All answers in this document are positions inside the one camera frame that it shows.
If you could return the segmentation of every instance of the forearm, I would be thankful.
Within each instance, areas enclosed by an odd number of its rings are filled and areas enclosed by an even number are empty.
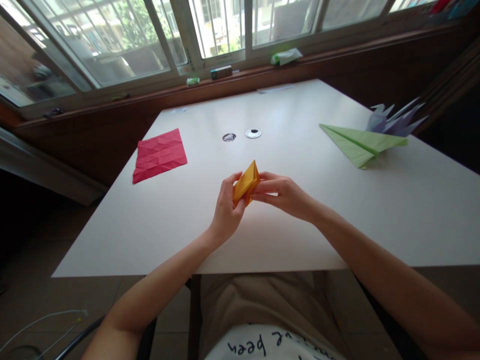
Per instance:
[[[480,330],[450,297],[324,205],[314,225],[377,301],[420,343],[478,350]]]
[[[140,280],[113,306],[104,323],[120,331],[142,333],[215,250],[211,238],[210,231],[205,231]]]

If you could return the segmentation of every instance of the green paper airplane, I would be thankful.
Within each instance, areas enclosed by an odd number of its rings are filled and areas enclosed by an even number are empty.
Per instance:
[[[366,169],[366,163],[382,151],[409,143],[407,138],[400,136],[324,124],[320,124],[320,127],[359,169]]]

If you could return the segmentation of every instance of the tiled floor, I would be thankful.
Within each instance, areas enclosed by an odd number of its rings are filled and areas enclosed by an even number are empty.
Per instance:
[[[50,278],[94,210],[71,206],[59,209],[39,226],[23,251],[3,269],[1,280],[9,284],[9,289],[0,296],[0,348],[24,326],[47,314],[86,309],[88,317],[44,356],[47,360],[54,359],[78,333],[105,315],[115,301],[142,278]],[[20,345],[46,350],[80,316],[81,313],[66,313],[39,321],[16,337],[0,353],[0,359]],[[152,359],[187,358],[189,316],[190,291],[184,287],[157,319]],[[92,337],[82,341],[67,359],[80,359]]]
[[[3,269],[2,281],[10,288],[0,296],[0,347],[21,328],[42,316],[70,309],[87,309],[88,318],[44,357],[54,359],[79,332],[104,315],[141,279],[141,276],[50,278],[94,210],[85,207],[59,209]],[[424,268],[419,271],[480,321],[480,267]],[[330,271],[322,283],[354,360],[400,359],[350,271]],[[80,315],[67,313],[36,323],[15,338],[0,353],[0,359],[9,349],[19,345],[46,350]],[[189,315],[190,291],[184,287],[157,319],[151,359],[187,359]],[[92,335],[85,339],[67,359],[80,359],[91,338]]]

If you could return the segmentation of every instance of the window pane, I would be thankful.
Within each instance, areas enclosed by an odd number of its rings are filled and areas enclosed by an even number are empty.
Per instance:
[[[202,58],[245,48],[244,0],[189,0]]]
[[[32,18],[24,11],[24,9],[16,2],[16,0],[0,0],[0,5],[20,26],[23,27],[25,32],[38,44],[40,48],[43,49],[44,53],[51,59],[51,61],[61,68],[63,72],[65,72],[82,91],[88,91],[91,89],[90,85],[85,81],[85,79],[78,73],[78,71],[51,42],[49,37],[37,26]],[[28,46],[28,51],[31,51],[30,54],[32,58],[42,63],[44,66],[51,64],[49,59],[41,58],[42,56],[45,56],[45,54],[37,53],[27,41],[25,41],[12,27],[10,27],[10,25],[8,26],[10,30],[15,32],[15,34],[23,40],[23,43]],[[52,96],[56,98],[60,95],[55,93]]]
[[[155,5],[161,28],[165,33],[166,41],[168,42],[168,47],[170,48],[175,64],[186,64],[188,62],[187,56],[185,55],[184,44],[180,38],[179,27],[177,26],[170,0],[154,0],[153,4]]]
[[[376,18],[380,15],[387,0],[332,0],[328,4],[323,30]]]
[[[434,3],[436,1],[437,0],[395,0],[390,12],[392,13],[399,10],[405,10],[423,4]]]
[[[2,17],[0,29],[0,95],[23,107],[75,93],[61,76],[42,64],[41,56]]]
[[[143,0],[34,0],[101,85],[170,70]]]
[[[254,0],[252,45],[309,34],[321,3],[319,0]]]

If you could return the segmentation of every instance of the red creased paper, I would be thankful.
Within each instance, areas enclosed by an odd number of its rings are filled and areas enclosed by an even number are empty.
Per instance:
[[[138,142],[133,183],[175,169],[187,163],[178,129]]]

